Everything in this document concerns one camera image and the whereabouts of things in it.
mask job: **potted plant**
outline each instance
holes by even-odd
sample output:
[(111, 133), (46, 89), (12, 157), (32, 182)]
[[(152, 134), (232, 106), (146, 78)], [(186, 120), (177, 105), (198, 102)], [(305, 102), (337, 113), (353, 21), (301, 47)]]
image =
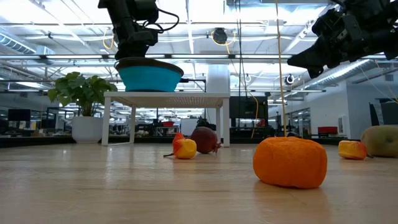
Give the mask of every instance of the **potted plant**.
[(98, 76), (85, 78), (79, 72), (72, 72), (55, 81), (55, 88), (49, 90), (51, 102), (58, 100), (62, 106), (76, 103), (80, 114), (72, 119), (72, 137), (77, 143), (98, 142), (102, 136), (102, 118), (94, 118), (99, 104), (104, 104), (104, 92), (118, 88)]

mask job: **green melon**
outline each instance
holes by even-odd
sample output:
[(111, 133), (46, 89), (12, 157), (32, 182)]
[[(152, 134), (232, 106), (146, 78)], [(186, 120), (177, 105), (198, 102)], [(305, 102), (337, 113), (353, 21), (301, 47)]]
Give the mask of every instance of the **green melon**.
[(381, 157), (398, 157), (398, 127), (373, 126), (361, 138), (368, 154)]

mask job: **white planter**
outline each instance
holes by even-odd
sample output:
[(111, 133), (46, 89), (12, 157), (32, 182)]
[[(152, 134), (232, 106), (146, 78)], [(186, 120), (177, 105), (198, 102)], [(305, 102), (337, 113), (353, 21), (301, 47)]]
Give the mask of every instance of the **white planter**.
[(77, 143), (97, 143), (102, 138), (102, 118), (79, 116), (72, 119), (72, 138)]

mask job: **table leg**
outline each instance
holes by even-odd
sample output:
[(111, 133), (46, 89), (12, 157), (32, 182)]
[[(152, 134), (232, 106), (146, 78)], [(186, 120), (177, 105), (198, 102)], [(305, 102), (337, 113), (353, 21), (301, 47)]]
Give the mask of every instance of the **table leg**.
[(131, 122), (130, 122), (130, 143), (134, 143), (136, 132), (136, 108), (131, 107)]
[(223, 99), (224, 147), (229, 147), (229, 98)]
[(102, 125), (102, 142), (103, 146), (108, 145), (109, 139), (109, 117), (111, 116), (111, 98), (105, 97), (105, 108)]
[(216, 108), (216, 134), (217, 134), (217, 142), (221, 142), (221, 108)]

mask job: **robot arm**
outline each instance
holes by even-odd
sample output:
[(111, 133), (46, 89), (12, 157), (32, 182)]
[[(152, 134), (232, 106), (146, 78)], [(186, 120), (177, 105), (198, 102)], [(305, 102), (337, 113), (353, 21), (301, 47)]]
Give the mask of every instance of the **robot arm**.
[[(158, 34), (174, 28), (179, 22), (177, 15), (158, 9), (155, 0), (99, 0), (98, 8), (106, 8), (112, 20), (114, 38), (119, 44), (116, 60), (125, 57), (145, 57), (148, 48), (157, 43)], [(163, 29), (156, 23), (159, 11), (175, 16), (177, 23)], [(146, 27), (151, 24), (159, 29)]]
[[(287, 63), (306, 68), (311, 78), (323, 73), (323, 67), (354, 62), (361, 57), (384, 52), (388, 60), (398, 56), (398, 1), (390, 0), (332, 0), (341, 10), (330, 9), (312, 27), (318, 36), (309, 49), (294, 55)], [(115, 59), (145, 57), (150, 46), (157, 43), (158, 34), (174, 28), (179, 18), (158, 9), (155, 0), (99, 0), (111, 17), (119, 51)], [(177, 18), (177, 23), (163, 29), (156, 23), (159, 11)], [(146, 26), (153, 24), (159, 29)]]
[(294, 55), (289, 65), (306, 68), (311, 78), (341, 62), (354, 62), (361, 57), (384, 52), (391, 60), (398, 56), (398, 1), (334, 1), (341, 10), (330, 9), (318, 18), (312, 32), (318, 36), (309, 49)]

